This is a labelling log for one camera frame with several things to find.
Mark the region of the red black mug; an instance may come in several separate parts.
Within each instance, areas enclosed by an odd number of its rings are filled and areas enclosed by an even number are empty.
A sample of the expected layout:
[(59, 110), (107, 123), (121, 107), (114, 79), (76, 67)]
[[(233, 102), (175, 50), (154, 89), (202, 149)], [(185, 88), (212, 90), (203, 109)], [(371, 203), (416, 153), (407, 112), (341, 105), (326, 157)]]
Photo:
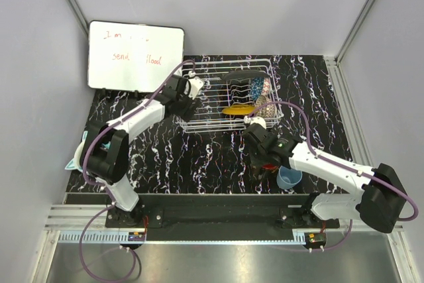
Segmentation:
[(278, 171), (278, 167), (272, 164), (265, 164), (263, 166), (252, 166), (252, 177), (254, 180), (262, 181), (270, 175)]

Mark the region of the light blue plastic cup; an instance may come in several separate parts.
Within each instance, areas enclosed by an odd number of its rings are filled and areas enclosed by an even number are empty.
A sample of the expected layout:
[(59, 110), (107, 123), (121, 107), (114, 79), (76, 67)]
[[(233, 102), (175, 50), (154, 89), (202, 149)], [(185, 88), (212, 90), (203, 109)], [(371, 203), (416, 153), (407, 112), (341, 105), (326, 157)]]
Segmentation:
[(298, 185), (302, 180), (302, 172), (285, 166), (280, 166), (276, 182), (280, 189), (288, 190)]

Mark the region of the yellow patterned small plate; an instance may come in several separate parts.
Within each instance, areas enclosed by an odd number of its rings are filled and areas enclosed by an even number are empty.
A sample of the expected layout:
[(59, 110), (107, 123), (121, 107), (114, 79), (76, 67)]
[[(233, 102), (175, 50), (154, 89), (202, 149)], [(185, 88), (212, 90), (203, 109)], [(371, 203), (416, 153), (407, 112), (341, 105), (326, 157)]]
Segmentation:
[(247, 104), (234, 104), (222, 110), (222, 114), (231, 116), (249, 115), (255, 110), (255, 106)]

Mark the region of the white wire dish rack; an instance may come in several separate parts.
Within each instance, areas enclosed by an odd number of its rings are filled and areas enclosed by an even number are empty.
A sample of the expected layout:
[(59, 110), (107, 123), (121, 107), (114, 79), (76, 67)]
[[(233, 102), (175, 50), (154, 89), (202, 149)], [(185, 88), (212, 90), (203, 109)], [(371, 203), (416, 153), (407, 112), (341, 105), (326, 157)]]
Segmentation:
[[(278, 99), (274, 68), (268, 58), (254, 58), (251, 60), (220, 60), (196, 63), (196, 75), (204, 85), (198, 93), (200, 106), (196, 109), (191, 120), (176, 119), (186, 133), (211, 133), (218, 131), (239, 131), (245, 129), (244, 117), (222, 114), (222, 110), (234, 104), (255, 104), (257, 99), (250, 94), (250, 82), (243, 81), (225, 82), (220, 76), (234, 70), (260, 70), (266, 72), (271, 81), (271, 92), (267, 97), (271, 104)], [(273, 127), (282, 117), (281, 107), (276, 106), (274, 118), (264, 118), (268, 128)]]

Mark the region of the blue patterned bowl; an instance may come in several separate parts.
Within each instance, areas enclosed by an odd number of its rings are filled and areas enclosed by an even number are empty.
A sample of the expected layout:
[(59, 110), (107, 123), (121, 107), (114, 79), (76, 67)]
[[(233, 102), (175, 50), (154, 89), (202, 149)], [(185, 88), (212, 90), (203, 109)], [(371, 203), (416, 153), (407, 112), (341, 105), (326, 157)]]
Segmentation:
[(260, 95), (267, 96), (271, 92), (270, 78), (254, 78), (250, 82), (250, 94), (257, 99)]

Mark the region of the black floral square plate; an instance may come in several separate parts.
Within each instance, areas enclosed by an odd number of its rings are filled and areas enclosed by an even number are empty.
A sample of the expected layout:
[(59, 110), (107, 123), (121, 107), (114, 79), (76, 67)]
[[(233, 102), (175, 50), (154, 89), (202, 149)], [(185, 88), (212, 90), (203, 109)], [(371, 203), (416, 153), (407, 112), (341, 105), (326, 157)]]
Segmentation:
[(260, 70), (234, 70), (224, 73), (220, 78), (225, 82), (243, 81), (254, 78), (269, 78), (270, 76)]

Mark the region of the red white patterned bowl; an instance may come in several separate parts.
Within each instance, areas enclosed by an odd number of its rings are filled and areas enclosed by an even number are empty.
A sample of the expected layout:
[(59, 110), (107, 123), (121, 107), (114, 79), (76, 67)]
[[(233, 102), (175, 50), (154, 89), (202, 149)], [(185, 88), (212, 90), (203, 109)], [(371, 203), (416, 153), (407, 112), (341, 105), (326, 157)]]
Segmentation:
[(265, 95), (260, 95), (254, 104), (256, 109), (259, 109), (255, 115), (262, 118), (274, 118), (276, 116), (276, 106), (271, 104), (269, 97)]

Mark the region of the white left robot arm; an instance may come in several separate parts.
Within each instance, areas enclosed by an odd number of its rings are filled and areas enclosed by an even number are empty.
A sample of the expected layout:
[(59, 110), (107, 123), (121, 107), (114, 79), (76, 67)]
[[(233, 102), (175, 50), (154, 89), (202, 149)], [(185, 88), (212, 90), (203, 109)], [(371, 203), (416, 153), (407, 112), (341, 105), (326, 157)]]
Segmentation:
[(128, 113), (106, 123), (92, 121), (87, 126), (86, 138), (74, 154), (74, 164), (85, 179), (92, 177), (105, 187), (121, 210), (120, 220), (128, 227), (138, 226), (143, 218), (143, 211), (136, 207), (138, 195), (127, 178), (130, 143), (171, 115), (189, 121), (201, 104), (197, 95), (203, 85), (199, 77), (173, 75), (158, 93), (149, 95)]

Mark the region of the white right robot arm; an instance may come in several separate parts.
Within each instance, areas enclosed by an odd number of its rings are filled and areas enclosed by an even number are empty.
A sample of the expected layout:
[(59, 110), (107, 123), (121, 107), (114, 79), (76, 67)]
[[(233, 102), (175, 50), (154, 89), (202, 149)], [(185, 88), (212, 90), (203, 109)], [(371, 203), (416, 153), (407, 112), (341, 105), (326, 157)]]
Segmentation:
[(301, 210), (307, 227), (329, 219), (361, 220), (381, 233), (391, 233), (400, 220), (406, 191), (395, 170), (357, 164), (322, 152), (299, 138), (278, 137), (254, 123), (242, 133), (249, 153), (274, 166), (300, 171), (326, 180), (343, 189), (341, 194), (314, 196)]

